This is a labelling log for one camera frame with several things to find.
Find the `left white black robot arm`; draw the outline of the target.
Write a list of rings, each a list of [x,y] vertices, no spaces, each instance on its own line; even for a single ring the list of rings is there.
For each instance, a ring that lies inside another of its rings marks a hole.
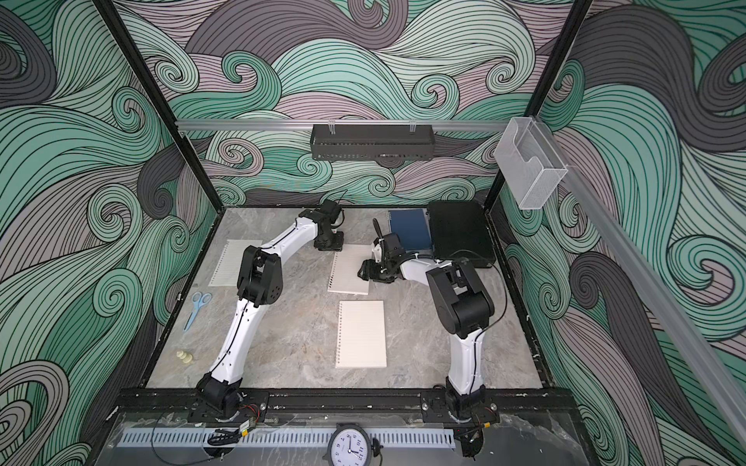
[[[321,252],[340,252],[344,233],[338,230],[337,220],[343,215],[337,203],[326,201],[316,209],[303,210],[291,226],[267,243],[244,250],[231,325],[215,361],[196,386],[221,421],[234,419],[240,411],[248,352],[263,316],[281,297],[285,263],[309,242]]]

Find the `torn lined notebook page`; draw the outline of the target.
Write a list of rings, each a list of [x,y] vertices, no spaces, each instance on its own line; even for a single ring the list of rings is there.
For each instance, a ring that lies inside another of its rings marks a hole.
[[[249,246],[259,247],[260,240],[228,240],[223,247],[210,287],[237,287],[243,254]]]

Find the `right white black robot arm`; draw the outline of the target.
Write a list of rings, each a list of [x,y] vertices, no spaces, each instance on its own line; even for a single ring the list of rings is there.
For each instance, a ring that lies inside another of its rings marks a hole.
[[[429,288],[439,322],[450,335],[446,404],[454,419],[466,421],[486,400],[483,340],[495,315],[493,299],[473,264],[465,258],[437,260],[415,252],[375,254],[363,260],[357,276],[376,283],[402,279]]]

